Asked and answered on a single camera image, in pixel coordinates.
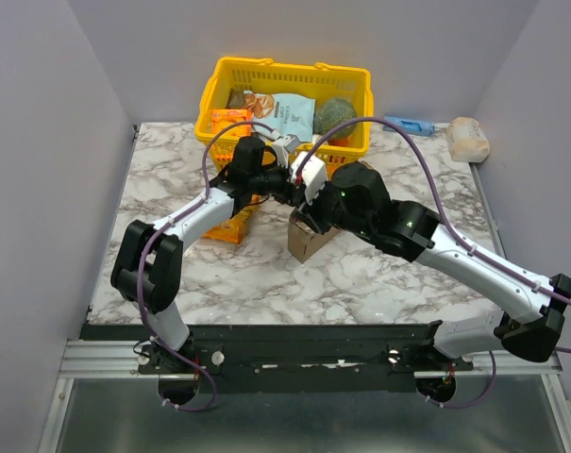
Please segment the brown cardboard express box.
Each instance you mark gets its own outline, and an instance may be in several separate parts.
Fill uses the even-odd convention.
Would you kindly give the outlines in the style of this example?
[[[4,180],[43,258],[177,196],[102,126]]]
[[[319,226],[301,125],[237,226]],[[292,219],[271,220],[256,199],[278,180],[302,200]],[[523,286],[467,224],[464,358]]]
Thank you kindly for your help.
[[[369,232],[375,214],[375,204],[371,199],[375,175],[375,169],[361,160],[339,167],[332,178],[328,178],[327,183],[338,191],[340,202],[335,226],[325,234],[314,233],[308,226],[296,221],[294,212],[291,213],[288,249],[299,262],[309,260],[342,231],[361,237]]]

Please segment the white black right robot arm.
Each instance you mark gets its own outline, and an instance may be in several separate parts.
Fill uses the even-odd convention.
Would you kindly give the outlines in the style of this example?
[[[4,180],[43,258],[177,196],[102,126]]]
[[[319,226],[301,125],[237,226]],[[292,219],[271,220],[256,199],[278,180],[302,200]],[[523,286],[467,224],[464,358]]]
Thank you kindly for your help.
[[[417,346],[430,370],[476,352],[505,350],[531,362],[546,362],[560,340],[563,305],[553,296],[571,291],[571,280],[528,272],[447,229],[442,216],[412,201],[393,200],[379,172],[361,162],[328,176],[311,159],[290,176],[301,190],[296,214],[317,233],[347,231],[377,250],[437,270],[481,294],[497,308],[485,315],[435,325]]]

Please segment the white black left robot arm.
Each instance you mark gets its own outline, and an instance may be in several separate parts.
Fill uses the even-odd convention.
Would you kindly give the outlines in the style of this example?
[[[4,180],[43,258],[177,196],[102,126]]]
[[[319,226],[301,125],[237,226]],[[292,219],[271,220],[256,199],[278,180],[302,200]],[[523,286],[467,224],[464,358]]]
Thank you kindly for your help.
[[[267,195],[298,207],[310,204],[326,181],[325,169],[312,171],[309,154],[292,159],[289,138],[266,143],[255,136],[236,143],[233,157],[215,177],[207,177],[201,194],[184,207],[155,221],[127,227],[110,276],[120,295],[137,304],[160,362],[173,373],[191,366],[208,377],[210,368],[192,354],[192,333],[179,314],[184,252],[204,233],[249,207],[254,195]]]

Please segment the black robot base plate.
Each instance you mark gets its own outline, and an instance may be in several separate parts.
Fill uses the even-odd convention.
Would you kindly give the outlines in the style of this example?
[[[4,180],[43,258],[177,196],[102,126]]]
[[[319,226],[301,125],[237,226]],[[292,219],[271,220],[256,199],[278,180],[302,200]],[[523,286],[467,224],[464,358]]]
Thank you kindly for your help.
[[[221,394],[389,391],[413,393],[422,379],[433,381],[470,371],[472,363],[450,359],[432,345],[435,324],[419,325],[198,325],[185,343],[188,363],[147,345],[139,362],[143,375],[181,384],[210,385]]]

